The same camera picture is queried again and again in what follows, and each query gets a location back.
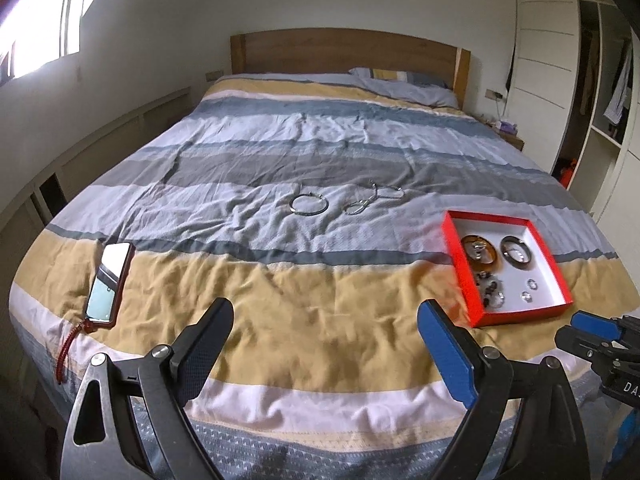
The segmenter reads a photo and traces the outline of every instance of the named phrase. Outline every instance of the red phone strap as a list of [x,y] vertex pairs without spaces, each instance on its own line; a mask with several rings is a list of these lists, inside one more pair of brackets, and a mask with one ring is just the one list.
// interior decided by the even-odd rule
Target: red phone strap
[[58,354],[58,360],[56,361],[56,381],[58,384],[62,384],[64,377],[62,375],[62,370],[65,365],[66,356],[69,354],[69,348],[71,348],[71,343],[76,338],[76,336],[87,329],[89,327],[89,320],[87,318],[83,319],[80,323],[78,323],[75,327],[71,329],[69,335],[66,336],[65,342],[62,344],[62,348],[60,348],[60,353]]

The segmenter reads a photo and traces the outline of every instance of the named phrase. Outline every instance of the silver bolt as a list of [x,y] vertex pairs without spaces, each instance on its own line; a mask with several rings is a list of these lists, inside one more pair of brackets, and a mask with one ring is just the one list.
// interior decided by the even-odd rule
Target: silver bolt
[[545,363],[549,368],[559,368],[562,366],[560,359],[553,357],[552,355],[546,356]]
[[99,353],[94,355],[91,358],[91,364],[93,366],[100,366],[103,362],[105,362],[107,360],[107,356],[103,353]]
[[500,357],[500,351],[493,346],[485,346],[482,348],[482,355],[487,359],[497,359]]
[[167,345],[158,345],[152,351],[151,355],[156,359],[162,359],[169,353],[169,347]]

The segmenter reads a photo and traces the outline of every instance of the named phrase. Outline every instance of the blue gripper pad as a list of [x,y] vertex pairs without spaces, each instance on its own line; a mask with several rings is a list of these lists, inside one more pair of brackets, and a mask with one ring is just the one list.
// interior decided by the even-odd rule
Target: blue gripper pad
[[622,331],[615,321],[579,310],[571,318],[571,326],[596,335],[606,341],[615,341],[622,337]]
[[429,349],[442,380],[451,397],[470,409],[478,398],[474,382],[474,368],[456,342],[452,332],[453,323],[435,300],[427,300],[418,307],[418,332]]

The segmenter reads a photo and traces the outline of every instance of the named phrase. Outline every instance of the white wall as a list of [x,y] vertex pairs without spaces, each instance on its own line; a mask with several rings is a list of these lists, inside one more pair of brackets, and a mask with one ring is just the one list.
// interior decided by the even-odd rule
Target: white wall
[[466,110],[495,115],[515,0],[94,0],[78,54],[0,88],[0,212],[41,170],[104,124],[179,88],[206,90],[230,70],[229,36],[288,27],[411,34],[472,54]]
[[484,91],[505,93],[515,11],[515,0],[207,0],[190,25],[192,84],[202,93],[205,72],[230,70],[232,34],[292,27],[370,28],[469,49],[465,108],[495,116],[495,102]]

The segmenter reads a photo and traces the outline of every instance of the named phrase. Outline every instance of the electrical outlet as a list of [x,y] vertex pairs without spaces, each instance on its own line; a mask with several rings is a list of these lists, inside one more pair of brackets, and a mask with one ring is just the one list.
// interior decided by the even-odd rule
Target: electrical outlet
[[204,77],[206,78],[207,82],[213,83],[214,81],[220,79],[223,75],[225,75],[224,70],[214,70],[213,72],[207,72]]
[[503,95],[500,92],[496,92],[495,90],[487,89],[484,93],[484,97],[487,99],[491,99],[493,101],[502,101]]

